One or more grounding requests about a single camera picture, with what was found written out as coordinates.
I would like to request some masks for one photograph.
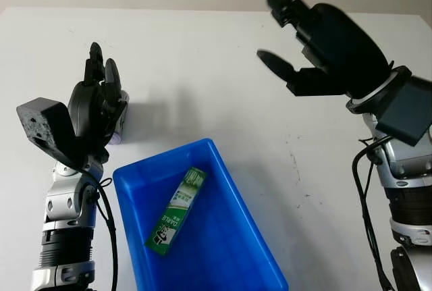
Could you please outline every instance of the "green box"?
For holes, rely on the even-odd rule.
[[[145,246],[160,255],[168,252],[201,190],[205,177],[206,173],[195,167],[188,170],[165,212],[144,243]]]

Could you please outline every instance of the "robotic hand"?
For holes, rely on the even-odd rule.
[[[432,83],[412,76],[405,66],[393,68],[369,36],[344,12],[301,0],[267,0],[281,27],[291,24],[304,45],[304,56],[315,68],[298,72],[268,51],[257,55],[296,96],[347,95],[346,107],[362,113],[373,144],[353,162],[364,224],[383,290],[394,290],[381,265],[358,179],[363,156],[377,166],[390,201],[390,226],[401,244],[391,252],[399,291],[432,290]]]
[[[117,285],[115,226],[107,196],[99,183],[108,161],[105,145],[126,116],[114,60],[104,67],[100,46],[93,43],[84,81],[77,83],[69,105],[37,98],[17,107],[28,139],[57,160],[54,183],[45,202],[40,265],[31,291],[84,291],[95,279],[91,241],[96,207],[102,196],[113,251],[113,285]]]

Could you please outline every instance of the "black cable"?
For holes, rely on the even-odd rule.
[[[379,278],[379,283],[381,284],[381,287],[384,291],[394,291],[392,285],[390,284],[390,281],[388,280],[387,276],[385,275],[385,272],[383,270],[383,265],[381,263],[381,257],[379,256],[379,249],[377,244],[377,239],[375,237],[375,232],[373,230],[373,225],[371,221],[371,216],[369,215],[369,210],[366,203],[366,194],[363,192],[362,184],[360,181],[360,177],[358,176],[358,162],[360,159],[365,156],[369,151],[372,151],[373,149],[385,144],[387,141],[391,140],[391,136],[385,136],[374,143],[366,146],[364,149],[362,149],[361,152],[359,152],[352,161],[352,174],[354,176],[354,181],[356,183],[358,195],[360,197],[360,203],[362,206],[362,214],[363,214],[363,221],[364,228],[366,230],[366,236],[369,243],[369,246],[371,247],[372,255],[375,260],[375,264],[377,266],[377,273]]]
[[[99,183],[103,188],[106,188],[108,185],[110,185],[113,182],[112,178],[105,178],[101,183]]]
[[[110,183],[112,182],[112,179],[106,178],[101,183],[99,183],[99,180],[97,180],[90,172],[84,171],[82,169],[79,169],[78,171],[84,175],[89,175],[92,178],[92,180],[93,180],[92,185],[101,194],[103,204],[105,206],[105,209],[107,210],[107,215],[105,216],[105,214],[102,212],[101,206],[99,205],[98,202],[96,202],[96,205],[97,205],[99,211],[101,212],[101,215],[102,215],[103,219],[105,220],[105,223],[107,224],[108,231],[109,231],[109,237],[111,239],[111,252],[113,253],[113,281],[112,281],[112,285],[111,285],[111,291],[116,291],[118,271],[119,271],[118,254],[117,254],[117,236],[115,235],[115,223],[114,223],[113,212],[111,211],[111,206],[109,205],[109,200],[108,200],[107,194],[103,190],[104,186],[110,185]],[[104,186],[101,185],[103,182],[106,182],[108,180],[111,180],[108,184],[106,184]]]
[[[367,182],[366,187],[364,188],[364,197],[367,197],[367,190],[369,189],[369,183],[371,183],[371,176],[373,170],[373,163],[371,162],[371,166],[369,166],[369,173],[367,174]]]

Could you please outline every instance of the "blue plastic bin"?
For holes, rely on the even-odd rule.
[[[162,257],[144,242],[191,166],[208,176]],[[121,167],[113,177],[139,291],[288,290],[212,140]]]

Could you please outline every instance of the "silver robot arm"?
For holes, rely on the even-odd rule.
[[[376,139],[377,119],[363,119]],[[391,252],[400,290],[432,291],[432,127],[414,146],[393,139],[374,150],[378,176],[390,201],[390,226],[401,246]]]
[[[97,161],[85,166],[92,176],[57,162],[53,185],[45,201],[42,253],[32,274],[30,291],[86,290],[95,279],[91,241],[99,198],[92,182],[103,168]]]
[[[37,98],[17,107],[28,139],[56,159],[53,185],[45,202],[42,252],[30,291],[90,291],[95,279],[91,261],[97,200],[106,208],[117,287],[117,242],[111,207],[99,183],[108,143],[119,142],[128,95],[122,91],[117,66],[103,63],[98,44],[90,48],[84,80],[77,83],[69,105]]]

